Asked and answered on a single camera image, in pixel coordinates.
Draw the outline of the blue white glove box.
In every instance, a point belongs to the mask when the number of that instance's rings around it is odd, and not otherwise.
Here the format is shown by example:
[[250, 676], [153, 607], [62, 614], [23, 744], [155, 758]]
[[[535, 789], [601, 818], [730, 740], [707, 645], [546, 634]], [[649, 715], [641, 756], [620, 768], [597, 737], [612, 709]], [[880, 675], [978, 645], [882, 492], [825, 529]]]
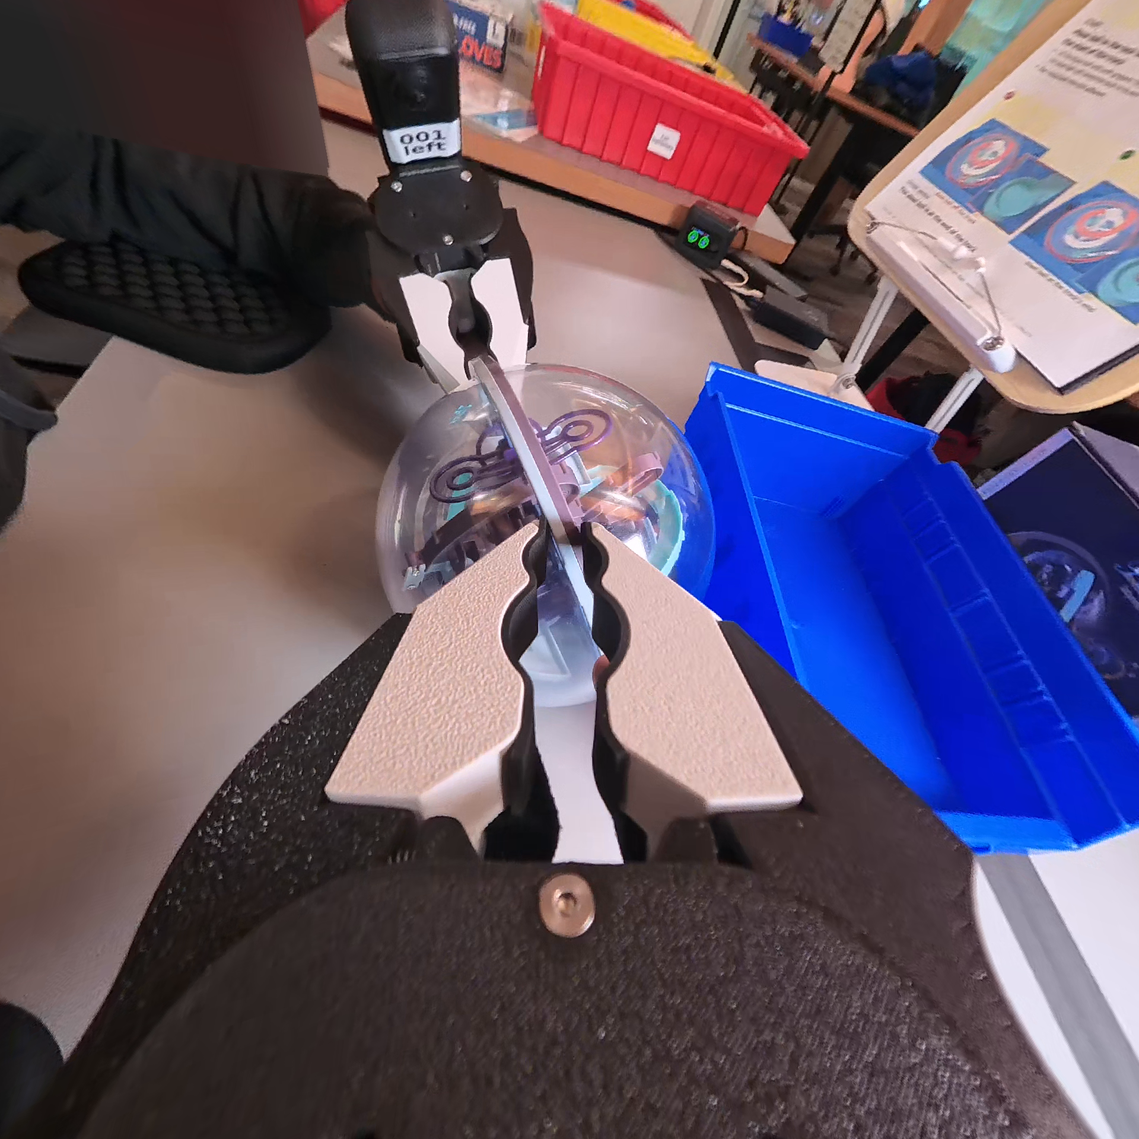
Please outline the blue white glove box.
[[448, 2], [463, 60], [502, 76], [514, 18], [500, 2]]

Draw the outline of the white easel legs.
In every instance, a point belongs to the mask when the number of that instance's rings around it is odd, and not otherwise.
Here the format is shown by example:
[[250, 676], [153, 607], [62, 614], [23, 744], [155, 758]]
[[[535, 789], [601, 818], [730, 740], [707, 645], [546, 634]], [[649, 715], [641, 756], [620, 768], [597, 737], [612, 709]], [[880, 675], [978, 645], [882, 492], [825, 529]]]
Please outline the white easel legs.
[[[827, 363], [823, 368], [818, 368], [812, 359], [802, 365], [779, 363], [773, 357], [775, 349], [758, 345], [754, 349], [754, 374], [758, 378], [775, 380], [806, 394], [874, 411], [866, 399], [868, 392], [884, 378], [909, 378], [891, 376], [889, 370], [932, 326], [916, 308], [909, 308], [897, 328], [882, 341], [882, 345], [876, 347], [874, 341], [885, 324], [897, 295], [897, 287], [889, 285], [885, 279], [878, 283], [876, 297], [868, 306], [845, 359]], [[973, 384], [965, 374], [957, 376], [957, 384], [951, 388], [926, 427], [934, 432], [942, 432], [957, 415], [959, 407], [977, 390], [980, 392], [980, 384]]]

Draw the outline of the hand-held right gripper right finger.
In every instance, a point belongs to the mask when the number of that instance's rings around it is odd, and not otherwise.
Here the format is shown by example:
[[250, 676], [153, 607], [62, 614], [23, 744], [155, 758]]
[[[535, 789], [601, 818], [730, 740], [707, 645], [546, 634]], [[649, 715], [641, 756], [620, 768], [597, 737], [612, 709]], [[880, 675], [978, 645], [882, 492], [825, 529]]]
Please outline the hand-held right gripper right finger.
[[581, 551], [605, 657], [593, 773], [622, 853], [659, 855], [676, 824], [800, 806], [719, 616], [603, 527], [583, 527]]

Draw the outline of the red plastic bin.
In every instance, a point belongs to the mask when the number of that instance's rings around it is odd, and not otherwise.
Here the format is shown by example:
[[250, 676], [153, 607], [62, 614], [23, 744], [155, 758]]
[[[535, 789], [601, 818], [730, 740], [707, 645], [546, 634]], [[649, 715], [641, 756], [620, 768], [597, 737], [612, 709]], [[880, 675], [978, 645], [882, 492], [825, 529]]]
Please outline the red plastic bin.
[[541, 4], [533, 107], [550, 142], [761, 215], [808, 144], [767, 105]]

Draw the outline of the black charger green display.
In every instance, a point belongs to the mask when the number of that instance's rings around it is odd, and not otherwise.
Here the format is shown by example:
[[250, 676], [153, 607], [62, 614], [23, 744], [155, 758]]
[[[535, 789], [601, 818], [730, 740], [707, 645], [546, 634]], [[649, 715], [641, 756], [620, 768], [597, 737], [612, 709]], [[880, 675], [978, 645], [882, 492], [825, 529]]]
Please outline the black charger green display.
[[676, 231], [674, 250], [692, 266], [711, 274], [729, 258], [742, 231], [742, 223], [732, 214], [709, 202], [696, 202]]

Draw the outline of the yellow plastic bin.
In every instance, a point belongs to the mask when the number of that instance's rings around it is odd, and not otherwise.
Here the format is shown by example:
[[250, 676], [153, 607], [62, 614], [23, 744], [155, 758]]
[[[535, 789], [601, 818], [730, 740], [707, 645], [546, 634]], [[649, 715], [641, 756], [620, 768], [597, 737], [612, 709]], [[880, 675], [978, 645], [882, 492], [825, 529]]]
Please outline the yellow plastic bin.
[[732, 72], [653, 2], [577, 2], [576, 16], [663, 60], [684, 64], [738, 88]]

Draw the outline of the dark red bag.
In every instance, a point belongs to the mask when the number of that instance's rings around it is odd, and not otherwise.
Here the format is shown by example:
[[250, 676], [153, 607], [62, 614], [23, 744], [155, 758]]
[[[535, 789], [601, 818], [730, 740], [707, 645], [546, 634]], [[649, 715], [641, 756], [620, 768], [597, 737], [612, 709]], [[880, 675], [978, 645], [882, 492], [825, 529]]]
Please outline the dark red bag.
[[[947, 372], [884, 378], [868, 392], [866, 399], [880, 415], [926, 427], [955, 384], [957, 376]], [[942, 463], [959, 463], [961, 467], [973, 465], [980, 454], [980, 419], [982, 398], [977, 390], [940, 432], [934, 446], [936, 458]]]

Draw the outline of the clear maze ball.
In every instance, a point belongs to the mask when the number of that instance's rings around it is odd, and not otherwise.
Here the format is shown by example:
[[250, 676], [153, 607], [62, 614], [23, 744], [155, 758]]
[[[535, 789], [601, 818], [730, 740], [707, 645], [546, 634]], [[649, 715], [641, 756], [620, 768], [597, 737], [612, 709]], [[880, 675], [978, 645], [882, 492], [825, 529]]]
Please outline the clear maze ball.
[[[577, 521], [607, 529], [696, 599], [715, 562], [711, 494], [680, 429], [601, 374], [529, 365], [508, 372]], [[376, 545], [393, 613], [413, 613], [541, 510], [486, 394], [436, 401], [397, 448], [378, 498]], [[550, 552], [537, 638], [521, 659], [535, 706], [593, 698], [593, 644]]]

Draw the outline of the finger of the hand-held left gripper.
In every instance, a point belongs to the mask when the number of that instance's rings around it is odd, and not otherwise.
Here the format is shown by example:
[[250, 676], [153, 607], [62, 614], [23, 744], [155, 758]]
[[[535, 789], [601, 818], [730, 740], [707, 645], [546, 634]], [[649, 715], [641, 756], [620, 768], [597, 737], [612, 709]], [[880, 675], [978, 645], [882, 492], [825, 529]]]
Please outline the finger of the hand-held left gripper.
[[486, 318], [486, 349], [502, 368], [527, 365], [529, 324], [523, 318], [517, 281], [510, 260], [488, 260], [471, 277], [477, 308]]
[[473, 316], [471, 272], [438, 275], [409, 274], [399, 279], [399, 291], [409, 316], [409, 337], [421, 367], [444, 394], [473, 386], [457, 332], [461, 316]]

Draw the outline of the small blue bin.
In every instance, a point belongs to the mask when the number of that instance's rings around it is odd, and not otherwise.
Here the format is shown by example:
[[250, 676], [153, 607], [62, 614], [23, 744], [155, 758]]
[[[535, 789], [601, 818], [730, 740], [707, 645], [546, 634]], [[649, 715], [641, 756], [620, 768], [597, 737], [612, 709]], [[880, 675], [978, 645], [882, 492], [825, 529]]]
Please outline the small blue bin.
[[789, 22], [777, 18], [771, 12], [765, 12], [761, 16], [758, 37], [765, 45], [769, 45], [769, 47], [773, 47], [773, 49], [777, 49], [796, 60], [800, 60], [814, 47], [812, 33], [804, 31], [796, 24], [789, 24]]

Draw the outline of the white page holder clip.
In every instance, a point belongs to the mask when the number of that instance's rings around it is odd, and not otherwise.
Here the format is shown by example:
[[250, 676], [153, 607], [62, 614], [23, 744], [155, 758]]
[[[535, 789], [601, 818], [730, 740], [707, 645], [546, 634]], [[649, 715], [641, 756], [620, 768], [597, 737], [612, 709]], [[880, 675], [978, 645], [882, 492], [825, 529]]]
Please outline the white page holder clip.
[[986, 260], [965, 241], [870, 221], [866, 250], [930, 324], [980, 372], [1009, 374], [1019, 357], [990, 293]]

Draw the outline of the person's left forearm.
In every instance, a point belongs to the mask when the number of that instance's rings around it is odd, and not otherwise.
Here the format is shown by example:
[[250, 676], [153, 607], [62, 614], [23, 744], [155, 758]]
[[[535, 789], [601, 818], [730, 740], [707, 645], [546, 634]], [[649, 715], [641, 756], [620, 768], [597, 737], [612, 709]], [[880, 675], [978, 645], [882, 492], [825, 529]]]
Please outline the person's left forearm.
[[366, 202], [328, 177], [202, 159], [2, 117], [2, 225], [128, 243], [291, 285], [326, 308], [372, 306]]

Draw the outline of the dark blue cardboard box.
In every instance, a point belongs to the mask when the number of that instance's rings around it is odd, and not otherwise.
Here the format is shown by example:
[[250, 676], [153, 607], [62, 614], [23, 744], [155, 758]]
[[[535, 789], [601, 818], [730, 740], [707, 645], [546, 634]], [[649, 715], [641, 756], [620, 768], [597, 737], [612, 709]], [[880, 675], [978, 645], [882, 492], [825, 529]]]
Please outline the dark blue cardboard box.
[[990, 477], [978, 494], [1137, 721], [1137, 446], [1069, 425]]

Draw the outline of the blue jacket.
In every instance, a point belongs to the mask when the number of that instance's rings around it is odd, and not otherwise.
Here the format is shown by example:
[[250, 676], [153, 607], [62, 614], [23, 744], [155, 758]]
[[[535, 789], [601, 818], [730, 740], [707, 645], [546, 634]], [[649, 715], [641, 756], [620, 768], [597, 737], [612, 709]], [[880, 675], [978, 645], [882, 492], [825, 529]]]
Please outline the blue jacket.
[[938, 55], [918, 47], [876, 59], [862, 70], [856, 93], [876, 107], [893, 107], [897, 117], [920, 117], [932, 107], [936, 86]]

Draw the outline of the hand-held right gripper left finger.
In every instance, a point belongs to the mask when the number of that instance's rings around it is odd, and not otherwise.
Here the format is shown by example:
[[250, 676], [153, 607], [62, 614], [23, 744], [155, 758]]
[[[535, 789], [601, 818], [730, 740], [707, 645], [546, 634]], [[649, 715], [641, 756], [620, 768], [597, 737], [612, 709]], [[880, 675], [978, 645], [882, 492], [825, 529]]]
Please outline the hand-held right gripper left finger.
[[533, 601], [546, 568], [537, 521], [421, 603], [326, 783], [339, 806], [450, 818], [477, 853], [506, 810], [527, 804], [537, 750]]

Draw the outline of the blue plastic bin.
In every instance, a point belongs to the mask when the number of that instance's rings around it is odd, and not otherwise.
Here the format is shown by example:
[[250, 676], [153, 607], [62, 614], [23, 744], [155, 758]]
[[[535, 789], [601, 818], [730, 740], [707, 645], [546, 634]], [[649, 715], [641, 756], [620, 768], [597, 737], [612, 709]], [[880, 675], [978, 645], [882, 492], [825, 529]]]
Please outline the blue plastic bin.
[[713, 363], [705, 603], [977, 853], [1137, 829], [1137, 725], [930, 430]]

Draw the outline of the black power brick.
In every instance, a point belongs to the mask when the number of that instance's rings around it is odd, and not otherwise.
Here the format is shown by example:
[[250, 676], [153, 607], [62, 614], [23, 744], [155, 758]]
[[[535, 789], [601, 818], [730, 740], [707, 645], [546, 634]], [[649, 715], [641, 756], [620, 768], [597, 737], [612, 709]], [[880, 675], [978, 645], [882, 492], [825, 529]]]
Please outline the black power brick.
[[748, 293], [744, 305], [758, 326], [810, 351], [818, 351], [831, 337], [827, 316], [783, 289]]

